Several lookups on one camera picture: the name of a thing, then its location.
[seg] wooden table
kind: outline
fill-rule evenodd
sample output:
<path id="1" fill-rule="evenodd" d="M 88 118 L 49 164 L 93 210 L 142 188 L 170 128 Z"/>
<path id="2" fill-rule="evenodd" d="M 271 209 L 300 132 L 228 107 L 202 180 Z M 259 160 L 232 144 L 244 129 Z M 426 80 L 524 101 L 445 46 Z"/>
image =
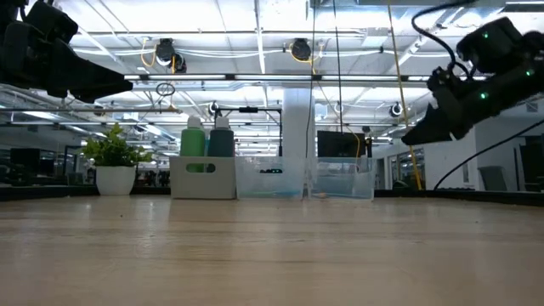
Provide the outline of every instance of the wooden table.
<path id="1" fill-rule="evenodd" d="M 0 203 L 0 305 L 543 305 L 544 210 L 465 201 Z"/>

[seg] white flower pot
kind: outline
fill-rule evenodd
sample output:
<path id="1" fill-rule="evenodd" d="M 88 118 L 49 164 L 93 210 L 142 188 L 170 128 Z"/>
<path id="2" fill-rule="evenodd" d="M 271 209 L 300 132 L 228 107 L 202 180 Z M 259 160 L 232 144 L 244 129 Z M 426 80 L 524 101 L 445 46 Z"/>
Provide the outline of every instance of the white flower pot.
<path id="1" fill-rule="evenodd" d="M 96 185 L 102 196 L 128 196 L 134 186 L 134 167 L 96 167 Z"/>

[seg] ceiling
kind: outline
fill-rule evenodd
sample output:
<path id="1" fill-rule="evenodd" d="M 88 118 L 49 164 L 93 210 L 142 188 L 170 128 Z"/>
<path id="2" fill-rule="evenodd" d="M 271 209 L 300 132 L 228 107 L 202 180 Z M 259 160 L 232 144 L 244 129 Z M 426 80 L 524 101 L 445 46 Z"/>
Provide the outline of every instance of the ceiling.
<path id="1" fill-rule="evenodd" d="M 383 5 L 385 1 L 364 2 L 375 4 L 372 6 L 357 5 L 355 0 L 336 1 L 338 39 L 332 1 L 328 0 L 318 0 L 319 4 L 313 9 L 307 9 L 306 0 L 57 0 L 55 5 L 80 26 L 80 33 L 71 41 L 79 56 L 126 75 L 169 73 L 157 63 L 146 66 L 141 59 L 143 56 L 148 64 L 152 62 L 155 44 L 160 38 L 167 37 L 174 39 L 174 47 L 184 56 L 188 75 L 310 75 L 309 63 L 297 62 L 289 52 L 289 45 L 295 38 L 306 38 L 314 46 L 314 69 L 321 75 L 395 76 L 395 47 L 401 75 L 428 76 L 437 66 L 449 63 L 447 53 L 436 42 L 422 39 L 411 28 L 411 17 L 421 9 L 435 5 L 432 1 L 392 1 L 395 41 L 389 27 L 388 7 Z M 508 15 L 522 32 L 544 30 L 540 13 L 501 13 L 504 4 L 504 1 L 482 1 L 473 8 L 453 8 L 425 15 L 417 20 L 417 24 L 441 37 L 454 49 L 470 31 L 503 15 Z M 160 126 L 160 129 L 179 138 L 184 128 L 181 124 L 186 122 L 187 116 L 200 116 L 209 121 L 207 107 L 213 101 L 230 107 L 281 108 L 286 88 L 310 86 L 310 82 L 177 81 L 173 82 L 176 93 L 164 99 L 160 107 L 166 109 L 172 105 L 183 114 L 148 112 L 160 99 L 155 93 L 158 83 L 136 82 L 132 92 L 99 99 L 96 103 L 106 108 L 134 109 L 138 119 L 147 122 L 178 123 L 180 125 Z M 331 103 L 327 106 L 327 116 L 320 121 L 331 126 L 319 126 L 319 129 L 334 130 L 337 128 L 332 126 L 337 124 L 334 105 L 339 99 L 337 82 L 314 82 L 313 85 L 315 102 L 327 105 L 329 100 Z M 404 98 L 410 121 L 414 122 L 424 115 L 433 98 L 424 82 L 409 85 L 404 88 Z M 35 94 L 47 98 L 53 105 L 60 103 L 43 92 Z M 391 105 L 401 101 L 396 82 L 344 82 L 342 100 L 345 122 L 375 123 L 373 136 L 398 137 L 404 132 L 397 127 L 378 126 L 400 122 L 388 112 Z M 77 101 L 71 106 L 88 107 Z M 113 121 L 111 115 L 69 115 L 91 122 Z M 270 126 L 233 127 L 238 136 L 277 136 L 279 132 L 273 121 L 278 118 L 273 114 L 233 112 L 229 118 L 232 122 L 271 123 Z M 146 134 L 132 137 L 134 140 L 164 140 Z M 247 146 L 252 148 L 254 145 L 256 150 L 243 154 L 275 154 L 274 146 L 268 151 L 269 143 L 274 140 L 252 142 Z"/>

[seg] white plastic bin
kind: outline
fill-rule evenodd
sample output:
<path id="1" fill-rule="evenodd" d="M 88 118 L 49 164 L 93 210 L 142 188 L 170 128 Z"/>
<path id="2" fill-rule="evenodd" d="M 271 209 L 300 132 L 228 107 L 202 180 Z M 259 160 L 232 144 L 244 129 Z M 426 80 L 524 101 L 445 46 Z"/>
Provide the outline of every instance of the white plastic bin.
<path id="1" fill-rule="evenodd" d="M 317 160 L 308 182 L 309 197 L 374 198 L 375 161 L 369 158 L 329 158 Z"/>
<path id="2" fill-rule="evenodd" d="M 285 157 L 236 157 L 239 199 L 302 199 L 304 160 Z"/>

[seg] potted plant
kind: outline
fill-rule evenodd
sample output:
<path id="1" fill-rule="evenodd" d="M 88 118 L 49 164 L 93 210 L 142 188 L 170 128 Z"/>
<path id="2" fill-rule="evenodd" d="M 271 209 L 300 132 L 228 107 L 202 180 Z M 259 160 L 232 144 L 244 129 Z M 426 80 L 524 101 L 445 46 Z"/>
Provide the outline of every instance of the potted plant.
<path id="1" fill-rule="evenodd" d="M 89 139 L 82 150 L 88 159 L 94 159 L 96 185 L 102 196 L 128 196 L 136 176 L 134 166 L 151 161 L 151 153 L 144 154 L 144 148 L 128 145 L 119 137 L 122 132 L 116 124 L 105 133 L 105 139 Z"/>

